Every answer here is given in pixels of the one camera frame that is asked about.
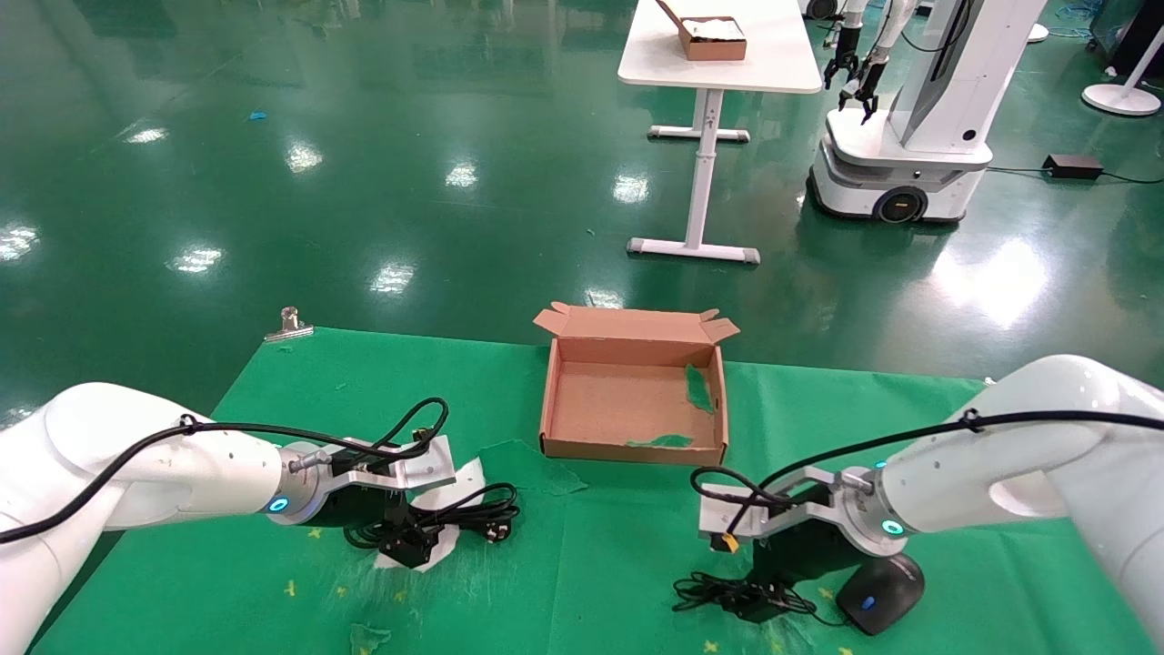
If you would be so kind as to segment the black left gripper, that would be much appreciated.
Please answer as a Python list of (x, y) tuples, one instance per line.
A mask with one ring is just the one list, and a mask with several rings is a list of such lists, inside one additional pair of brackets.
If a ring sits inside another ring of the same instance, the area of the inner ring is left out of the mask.
[(409, 499), (400, 489), (360, 485), (334, 489), (312, 515), (312, 527), (379, 531), (377, 551), (396, 564), (418, 569), (430, 563), (431, 548), (439, 542), (445, 522), (440, 518), (418, 518), (405, 524)]

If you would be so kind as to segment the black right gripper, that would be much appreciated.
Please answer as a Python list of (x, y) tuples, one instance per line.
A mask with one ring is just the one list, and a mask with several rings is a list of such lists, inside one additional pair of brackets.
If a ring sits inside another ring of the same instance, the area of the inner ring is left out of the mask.
[(807, 519), (759, 542), (759, 583), (740, 581), (728, 592), (728, 612), (747, 622), (766, 622), (783, 607), (803, 607), (804, 600), (788, 584), (814, 581), (866, 562), (865, 551), (842, 527)]

